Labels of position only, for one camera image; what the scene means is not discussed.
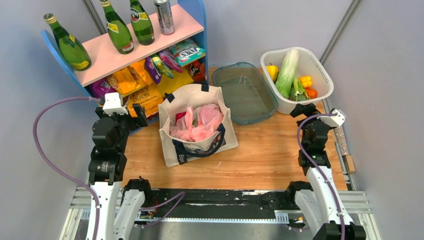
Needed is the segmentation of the green glass bottle middle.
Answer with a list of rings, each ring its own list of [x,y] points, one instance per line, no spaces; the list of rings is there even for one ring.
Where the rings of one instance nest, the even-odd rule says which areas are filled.
[[[109,38],[120,54],[129,54],[134,50],[134,42],[127,25],[116,13],[109,0],[100,0],[106,19]]]

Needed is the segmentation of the white plastic basket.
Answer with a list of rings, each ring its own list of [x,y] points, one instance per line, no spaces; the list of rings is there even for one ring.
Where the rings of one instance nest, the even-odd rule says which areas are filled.
[[[273,95],[277,100],[277,111],[281,114],[288,115],[295,108],[296,104],[318,104],[320,101],[329,97],[334,90],[334,84],[328,75],[327,71],[320,63],[319,59],[308,49],[303,47],[294,47],[299,53],[298,65],[297,65],[297,77],[310,76],[312,81],[311,88],[317,91],[317,97],[313,99],[303,101],[292,101],[283,97],[277,90],[271,76],[266,70],[266,66],[273,64],[277,67],[281,67],[286,53],[292,49],[292,47],[271,50],[265,52],[260,58],[260,65],[263,69],[263,75],[265,82],[271,88]]]

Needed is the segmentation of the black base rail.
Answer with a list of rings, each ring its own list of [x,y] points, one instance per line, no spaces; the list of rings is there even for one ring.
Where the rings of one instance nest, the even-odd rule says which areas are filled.
[[[293,194],[284,190],[154,188],[142,208],[152,207],[153,217],[188,220],[290,220],[304,217]]]

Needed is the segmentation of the pink plastic grocery bag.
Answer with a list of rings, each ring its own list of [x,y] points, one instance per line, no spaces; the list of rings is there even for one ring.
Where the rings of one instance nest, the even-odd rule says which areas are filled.
[[[188,107],[175,115],[175,124],[170,127],[172,137],[186,142],[200,142],[211,137],[223,122],[224,114],[216,104],[197,108]]]

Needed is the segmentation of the pink candy packet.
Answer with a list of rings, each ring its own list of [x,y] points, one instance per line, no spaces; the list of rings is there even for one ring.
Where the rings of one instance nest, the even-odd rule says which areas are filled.
[[[171,53],[171,51],[168,48],[159,51],[158,55],[167,67],[169,67],[172,70],[176,70],[178,73],[183,72],[183,68],[177,62],[176,57]]]

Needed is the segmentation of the red dark snack bag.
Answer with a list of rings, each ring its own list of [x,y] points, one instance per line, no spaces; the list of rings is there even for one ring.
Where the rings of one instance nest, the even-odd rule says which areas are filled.
[[[200,63],[199,60],[195,60],[186,66],[187,71],[191,79],[195,83],[201,83],[206,81],[206,68],[204,63]]]

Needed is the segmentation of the blue pink snack shelf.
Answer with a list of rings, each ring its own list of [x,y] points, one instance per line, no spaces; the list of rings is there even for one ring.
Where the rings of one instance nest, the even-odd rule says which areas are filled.
[[[83,43],[92,60],[92,65],[84,71],[75,71],[63,58],[52,34],[42,30],[41,36],[67,79],[75,83],[81,91],[89,96],[86,87],[90,84],[165,48],[192,38],[200,47],[207,49],[206,11],[201,0],[179,0],[171,7],[175,32],[163,35],[157,14],[151,14],[155,40],[150,45],[135,43],[131,53],[120,54],[113,46],[108,34],[103,34]]]

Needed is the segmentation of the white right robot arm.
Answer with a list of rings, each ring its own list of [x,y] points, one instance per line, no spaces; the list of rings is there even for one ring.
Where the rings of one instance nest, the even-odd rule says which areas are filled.
[[[303,213],[315,240],[365,240],[363,226],[356,225],[342,203],[325,151],[330,130],[340,127],[346,115],[338,109],[321,113],[313,103],[298,103],[290,112],[297,121],[296,139],[300,147],[298,163],[307,181],[292,181],[287,187],[286,204]]]

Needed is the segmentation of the silver drink can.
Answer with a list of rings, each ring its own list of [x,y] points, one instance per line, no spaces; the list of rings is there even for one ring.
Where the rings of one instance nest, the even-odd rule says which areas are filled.
[[[171,3],[169,0],[154,0],[161,33],[171,35],[175,32]]]

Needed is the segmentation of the green glass bottle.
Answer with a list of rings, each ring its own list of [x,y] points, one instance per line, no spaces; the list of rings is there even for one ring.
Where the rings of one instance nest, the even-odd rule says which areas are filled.
[[[70,34],[52,13],[43,16],[50,26],[60,53],[74,70],[84,71],[92,65],[92,60],[82,43]]]
[[[152,22],[138,0],[130,0],[130,19],[133,31],[138,42],[147,46],[154,42],[154,28]]]
[[[100,0],[106,19],[109,38],[120,54],[129,54],[134,50],[134,42],[127,25],[116,13],[109,0]]]

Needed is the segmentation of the cream canvas tote bag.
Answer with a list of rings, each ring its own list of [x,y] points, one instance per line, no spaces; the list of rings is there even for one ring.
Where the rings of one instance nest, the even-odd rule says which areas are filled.
[[[221,87],[188,84],[158,105],[159,135],[170,168],[239,146]]]

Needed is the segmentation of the green glass bottle right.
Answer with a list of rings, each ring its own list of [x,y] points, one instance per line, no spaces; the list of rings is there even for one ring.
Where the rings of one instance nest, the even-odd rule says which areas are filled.
[[[138,42],[147,46],[154,42],[154,28],[152,22],[138,0],[130,0],[130,19],[133,31]]]

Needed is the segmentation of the teal foxs candy bag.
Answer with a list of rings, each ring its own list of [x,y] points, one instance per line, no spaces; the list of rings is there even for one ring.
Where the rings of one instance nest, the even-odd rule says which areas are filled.
[[[174,55],[177,63],[180,66],[197,60],[206,51],[204,48],[200,47],[191,37],[171,45],[168,49]]]

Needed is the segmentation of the orange snack bag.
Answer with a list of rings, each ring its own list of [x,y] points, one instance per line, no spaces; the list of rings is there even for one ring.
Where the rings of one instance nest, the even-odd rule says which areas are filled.
[[[154,83],[142,59],[106,77],[109,85],[123,97]]]

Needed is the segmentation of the glass tube of beads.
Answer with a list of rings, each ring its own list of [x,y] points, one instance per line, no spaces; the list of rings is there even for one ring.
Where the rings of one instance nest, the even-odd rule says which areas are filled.
[[[347,144],[347,141],[346,141],[346,137],[345,137],[343,127],[338,126],[333,131],[334,131],[335,140],[336,140],[336,143],[339,147],[341,155],[342,156],[348,156],[350,153],[349,153],[348,144]]]

